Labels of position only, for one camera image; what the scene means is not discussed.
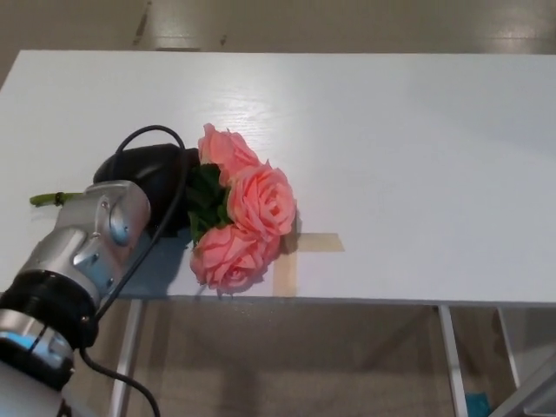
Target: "black cable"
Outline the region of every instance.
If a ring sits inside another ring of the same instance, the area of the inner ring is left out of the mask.
[[[172,137],[174,137],[174,139],[177,142],[178,146],[180,147],[180,151],[181,151],[182,175],[180,177],[180,181],[178,182],[177,189],[176,189],[175,195],[174,195],[174,199],[172,200],[172,202],[168,206],[168,209],[166,210],[166,213],[164,214],[164,217],[162,218],[162,220],[160,222],[160,225],[158,225],[158,229],[153,234],[153,237],[150,241],[150,244],[141,252],[139,257],[137,257],[137,259],[129,267],[128,271],[123,275],[120,282],[116,285],[114,290],[110,293],[110,295],[108,296],[108,298],[106,299],[104,304],[98,309],[98,311],[96,312],[95,317],[93,319],[93,320],[96,320],[96,321],[100,321],[104,317],[104,315],[106,314],[106,312],[108,311],[110,306],[112,306],[112,304],[114,303],[114,301],[116,300],[118,295],[122,292],[123,287],[125,287],[125,285],[131,279],[133,274],[141,266],[142,262],[145,260],[147,255],[150,253],[150,251],[153,249],[153,247],[158,243],[158,241],[160,240],[160,238],[162,236],[162,233],[164,233],[165,228],[168,226],[168,223],[171,220],[172,216],[174,215],[174,212],[177,209],[177,206],[180,203],[180,200],[182,199],[182,196],[185,192],[186,179],[187,179],[186,175],[187,175],[187,172],[188,172],[188,170],[187,170],[188,160],[187,160],[187,157],[185,155],[185,150],[186,150],[185,145],[183,144],[183,140],[181,139],[181,137],[174,130],[169,129],[165,126],[160,126],[160,125],[147,126],[145,128],[139,129],[139,130],[135,131],[134,133],[132,133],[131,135],[129,135],[122,142],[122,144],[118,147],[116,153],[114,154],[114,159],[112,161],[112,166],[111,166],[111,169],[112,169],[112,176],[111,177],[116,178],[115,173],[116,173],[117,161],[120,158],[120,156],[122,155],[122,152],[125,149],[125,147],[128,146],[129,143],[131,141],[133,141],[139,135],[142,135],[143,133],[150,132],[150,131],[153,131],[153,130],[160,130],[160,131],[166,132],[169,135],[171,135]],[[89,357],[89,355],[87,354],[87,350],[86,350],[85,347],[80,347],[79,348],[79,354],[81,355],[81,357],[83,359],[83,362],[88,367],[90,367],[92,370],[98,372],[99,374],[103,374],[105,376],[108,376],[109,378],[112,378],[114,380],[122,381],[123,383],[129,385],[130,387],[135,388],[137,391],[139,391],[141,394],[143,394],[145,396],[145,398],[147,399],[147,401],[149,402],[149,404],[150,404],[150,406],[153,410],[154,416],[155,417],[160,417],[160,409],[158,408],[158,405],[156,404],[155,396],[146,387],[144,387],[139,382],[135,381],[133,378],[130,378],[126,375],[119,374],[118,372],[107,369],[106,367],[103,367],[102,365],[99,365],[98,363],[94,362]]]
[[[93,371],[108,376],[113,380],[119,380],[124,384],[127,384],[130,387],[135,388],[137,391],[143,394],[147,399],[147,401],[149,402],[150,407],[153,409],[153,415],[155,417],[161,417],[160,408],[158,408],[158,404],[156,403],[155,396],[144,385],[140,384],[133,378],[119,374],[118,372],[112,371],[111,369],[108,369],[107,367],[103,367],[102,365],[99,365],[98,363],[94,362],[90,358],[89,354],[87,353],[87,349],[85,349],[84,347],[79,348],[79,354],[81,355],[81,359],[83,359],[83,362],[85,362],[85,365],[90,367]]]

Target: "floor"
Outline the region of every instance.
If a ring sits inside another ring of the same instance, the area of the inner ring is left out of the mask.
[[[0,0],[0,85],[20,49],[556,52],[552,0]],[[115,367],[129,304],[91,354]],[[468,392],[514,389],[492,309],[453,311]],[[135,377],[163,415],[452,416],[432,308],[152,302]],[[71,382],[100,415],[110,381]],[[130,396],[129,416],[149,416]]]

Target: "artificial rose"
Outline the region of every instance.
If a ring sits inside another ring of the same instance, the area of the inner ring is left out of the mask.
[[[296,202],[288,178],[267,162],[244,169],[235,179],[227,209],[238,228],[270,240],[291,231]]]
[[[265,242],[235,225],[212,228],[191,256],[191,270],[209,288],[243,287],[278,254],[279,242]]]
[[[199,139],[201,163],[215,163],[220,168],[220,184],[225,186],[247,167],[261,165],[259,158],[245,139],[229,130],[219,132],[212,124],[205,124],[205,136]]]

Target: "beige masking tape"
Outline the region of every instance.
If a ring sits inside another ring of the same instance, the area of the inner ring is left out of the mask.
[[[274,266],[274,297],[297,295],[298,252],[343,252],[340,237],[336,233],[301,233],[295,227],[281,240],[281,254]]]

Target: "green leaf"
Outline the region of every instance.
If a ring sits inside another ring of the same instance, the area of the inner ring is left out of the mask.
[[[218,218],[220,219],[220,224],[224,224],[224,226],[226,226],[227,224],[234,223],[232,219],[230,219],[228,216],[228,210],[226,209],[226,205],[221,204],[220,206],[218,206],[216,213],[218,214]]]
[[[214,203],[214,198],[210,195],[191,187],[185,188],[185,196],[190,209],[208,209]]]
[[[220,169],[216,164],[206,164],[191,170],[186,199],[195,209],[216,208],[222,203],[226,189],[220,185]]]
[[[189,212],[189,221],[191,223],[191,239],[193,240],[194,246],[196,246],[205,233],[209,231],[210,227],[193,211]]]

